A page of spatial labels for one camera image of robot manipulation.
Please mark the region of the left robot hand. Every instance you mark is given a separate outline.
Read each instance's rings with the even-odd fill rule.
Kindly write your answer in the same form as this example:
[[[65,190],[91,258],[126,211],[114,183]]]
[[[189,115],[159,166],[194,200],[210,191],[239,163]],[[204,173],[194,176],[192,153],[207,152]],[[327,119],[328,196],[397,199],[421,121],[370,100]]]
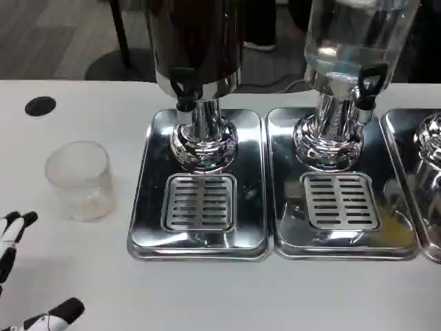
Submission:
[[[1,283],[5,283],[14,267],[17,244],[26,228],[38,219],[35,211],[20,214],[17,211],[1,218]],[[69,298],[58,306],[26,319],[19,325],[10,325],[6,330],[67,330],[85,311],[82,301]]]

